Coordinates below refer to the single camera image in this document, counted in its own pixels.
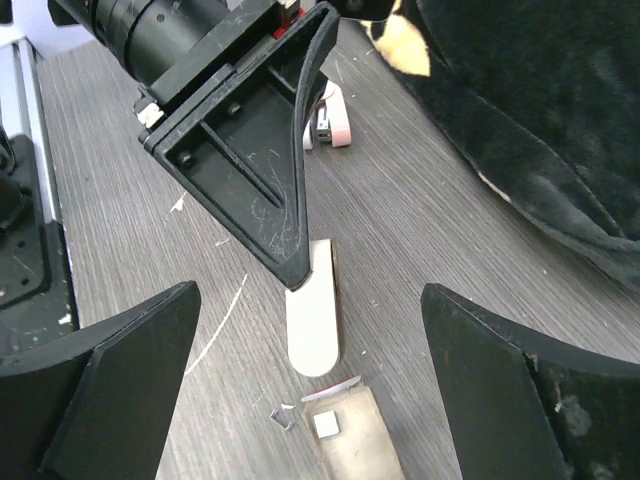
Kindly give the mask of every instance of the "gray wooden table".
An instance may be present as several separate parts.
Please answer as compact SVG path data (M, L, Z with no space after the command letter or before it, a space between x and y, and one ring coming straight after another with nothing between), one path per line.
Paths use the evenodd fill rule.
M343 87L354 138L307 156L308 209L311 235L340 242L346 352L329 378L311 381L287 363L282 288L192 198L173 208L184 192L140 148L135 85L115 60L90 44L40 67L83 323L182 280L202 290L190 366L210 348L185 378L160 479L323 478L310 434L284 433L268 416L356 374L407 478L459 478L420 318L427 282L640 361L638 298L485 188L354 25L343 25L325 72Z

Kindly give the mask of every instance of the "black plush blanket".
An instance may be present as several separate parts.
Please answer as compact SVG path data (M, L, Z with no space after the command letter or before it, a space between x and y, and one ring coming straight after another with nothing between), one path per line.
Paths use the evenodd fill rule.
M396 0L363 26L484 182L640 289L640 1Z

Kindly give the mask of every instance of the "silver metal bar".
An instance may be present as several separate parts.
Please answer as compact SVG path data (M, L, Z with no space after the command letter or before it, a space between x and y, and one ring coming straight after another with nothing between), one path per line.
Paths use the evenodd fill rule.
M0 118L7 135L33 142L45 223L60 221L49 138L44 123L35 52L27 39L0 48Z

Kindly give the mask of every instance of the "black cylinder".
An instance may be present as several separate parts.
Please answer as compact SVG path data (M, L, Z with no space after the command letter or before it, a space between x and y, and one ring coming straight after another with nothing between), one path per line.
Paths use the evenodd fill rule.
M29 198L22 193L20 184L0 171L0 228L9 229L28 202Z
M229 13L219 0L57 0L150 85Z

